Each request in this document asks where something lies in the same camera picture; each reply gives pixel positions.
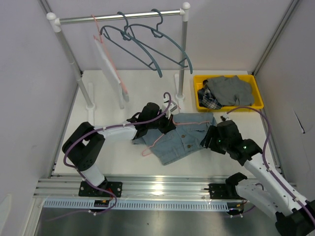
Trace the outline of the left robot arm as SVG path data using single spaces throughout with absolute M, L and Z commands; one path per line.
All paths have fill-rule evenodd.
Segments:
M 139 139 L 149 130 L 159 130 L 162 134 L 174 130 L 171 121 L 172 111 L 177 109 L 174 102 L 166 101 L 162 111 L 156 103 L 147 103 L 141 112 L 136 113 L 121 124 L 97 128 L 83 122 L 68 138 L 62 147 L 65 154 L 64 164 L 69 159 L 75 168 L 90 183 L 89 190 L 97 197 L 106 193 L 105 176 L 96 165 L 96 160 L 105 142 L 129 141 Z

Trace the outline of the pink wire hanger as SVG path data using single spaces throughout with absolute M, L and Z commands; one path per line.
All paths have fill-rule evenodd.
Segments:
M 96 36 L 94 35 L 94 40 L 98 41 L 98 42 L 102 45 L 103 50 L 104 50 L 104 52 L 105 52 L 107 58 L 109 59 L 111 65 L 112 65 L 112 67 L 113 67 L 113 69 L 114 69 L 114 71 L 115 71 L 115 74 L 116 74 L 117 77 L 118 77 L 118 80 L 119 80 L 119 82 L 120 82 L 120 84 L 121 84 L 121 86 L 122 86 L 123 91 L 124 91 L 125 93 L 128 93 L 127 88 L 126 88 L 125 84 L 123 83 L 121 77 L 119 76 L 118 71 L 117 71 L 117 69 L 116 69 L 116 67 L 115 67 L 115 64 L 114 64 L 112 58 L 110 57 L 110 54 L 109 54 L 109 52 L 108 52 L 108 50 L 107 50 L 107 48 L 106 48 L 106 46 L 105 46 L 105 43 L 104 43 L 104 41 L 103 41 L 103 39 L 102 39 L 102 36 L 101 36 L 101 34 L 100 34 L 100 28 L 99 28 L 97 19 L 96 19 L 96 17 L 95 17 L 94 15 L 92 15 L 92 17 L 93 17 L 93 19 L 94 19 L 94 22 L 95 22 L 95 24 L 96 24 L 97 31 L 98 31 L 98 37 L 96 37 Z

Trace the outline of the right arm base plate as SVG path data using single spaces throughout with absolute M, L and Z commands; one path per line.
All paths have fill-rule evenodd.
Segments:
M 223 184 L 223 183 L 210 183 L 208 188 L 204 188 L 204 190 L 208 190 L 210 199 L 214 200 L 242 200 L 234 185 Z

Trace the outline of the white skirt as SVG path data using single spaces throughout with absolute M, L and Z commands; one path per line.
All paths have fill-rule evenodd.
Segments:
M 125 103 L 129 102 L 129 94 L 123 91 L 122 86 L 118 80 L 118 77 L 115 74 L 115 71 L 109 59 L 107 58 L 102 45 L 96 40 L 94 40 L 94 55 L 98 67 L 101 69 L 103 75 L 109 82 L 112 91 L 114 92 L 119 102 L 120 109 L 124 109 Z

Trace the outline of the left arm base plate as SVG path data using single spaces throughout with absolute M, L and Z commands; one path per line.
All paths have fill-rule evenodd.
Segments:
M 105 189 L 108 192 L 113 193 L 117 198 L 120 198 L 123 190 L 122 182 L 105 181 L 98 188 Z M 100 190 L 92 188 L 86 181 L 82 181 L 80 184 L 78 196 L 80 197 L 111 197 L 109 193 L 105 193 Z

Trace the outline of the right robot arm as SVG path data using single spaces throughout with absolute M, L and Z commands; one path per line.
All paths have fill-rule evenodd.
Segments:
M 273 221 L 282 236 L 306 236 L 315 230 L 315 203 L 294 189 L 266 160 L 252 139 L 243 139 L 237 125 L 226 120 L 210 126 L 200 143 L 204 148 L 228 154 L 258 180 L 235 173 L 224 184 L 209 184 L 211 199 L 248 200 Z

